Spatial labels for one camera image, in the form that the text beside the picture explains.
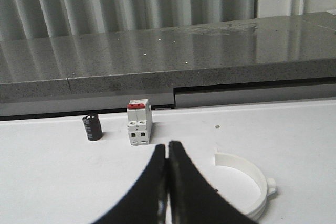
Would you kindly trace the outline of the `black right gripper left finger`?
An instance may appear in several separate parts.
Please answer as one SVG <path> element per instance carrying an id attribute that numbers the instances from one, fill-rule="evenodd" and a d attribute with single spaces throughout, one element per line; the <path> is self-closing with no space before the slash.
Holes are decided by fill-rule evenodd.
<path id="1" fill-rule="evenodd" d="M 165 146 L 159 144 L 130 190 L 95 223 L 165 223 L 167 196 Z"/>

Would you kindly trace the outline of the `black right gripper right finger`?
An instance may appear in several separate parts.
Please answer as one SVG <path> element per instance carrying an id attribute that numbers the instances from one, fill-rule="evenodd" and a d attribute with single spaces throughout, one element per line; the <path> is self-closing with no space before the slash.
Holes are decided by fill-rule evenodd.
<path id="1" fill-rule="evenodd" d="M 169 142 L 168 164 L 173 223 L 255 223 L 215 191 L 181 142 Z"/>

